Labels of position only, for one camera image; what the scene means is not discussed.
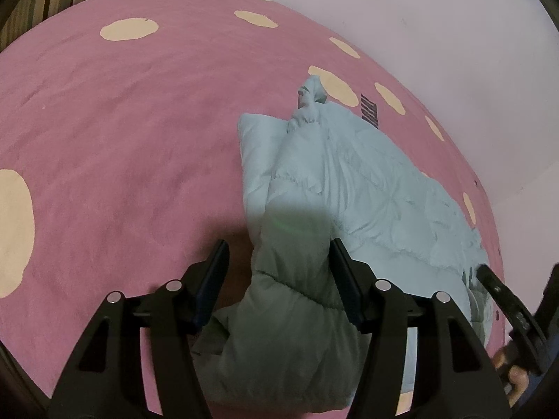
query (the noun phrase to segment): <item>pink fabric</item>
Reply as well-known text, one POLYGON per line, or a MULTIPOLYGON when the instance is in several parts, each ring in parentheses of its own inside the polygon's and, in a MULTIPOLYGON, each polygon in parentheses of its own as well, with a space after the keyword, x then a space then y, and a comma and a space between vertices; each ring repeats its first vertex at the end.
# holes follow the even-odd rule
MULTIPOLYGON (((250 247, 237 120, 243 112, 288 119, 310 65, 375 102, 379 128, 466 216, 468 193, 491 266, 502 276, 487 196, 449 136, 443 132, 441 142, 421 103, 331 36, 264 0, 88 0, 0 55, 0 70, 9 71, 0 78, 0 168, 25 179, 36 226, 23 281, 0 299, 0 338, 47 394, 106 293, 144 294, 180 277, 218 237, 234 242, 239 265, 227 281, 234 292, 225 292, 222 303, 239 298, 250 276, 250 247), (236 10, 264 14, 279 26, 249 24, 236 10), (103 26, 128 17, 153 19, 159 30, 132 41, 100 36, 103 26), (400 98, 406 115, 385 103, 375 82, 400 98)), ((361 117, 359 107, 351 110, 361 117)), ((502 345, 503 324, 495 323, 489 352, 502 345)), ((151 375, 146 390, 157 410, 151 375)), ((216 406, 214 414, 237 413, 216 406)))

